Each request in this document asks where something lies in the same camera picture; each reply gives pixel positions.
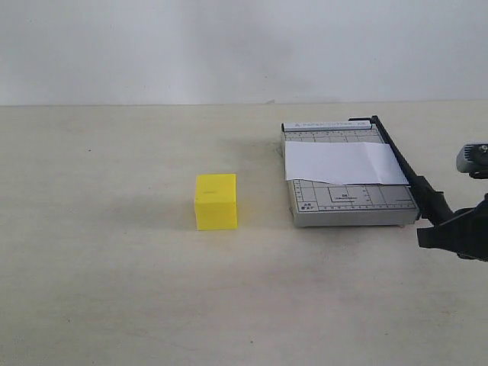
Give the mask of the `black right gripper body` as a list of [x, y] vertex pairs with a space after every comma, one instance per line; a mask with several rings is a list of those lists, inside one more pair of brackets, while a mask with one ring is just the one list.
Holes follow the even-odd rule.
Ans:
[[417, 229], [420, 248], [441, 249], [459, 258], [487, 261], [487, 194], [473, 208], [458, 210], [436, 226]]

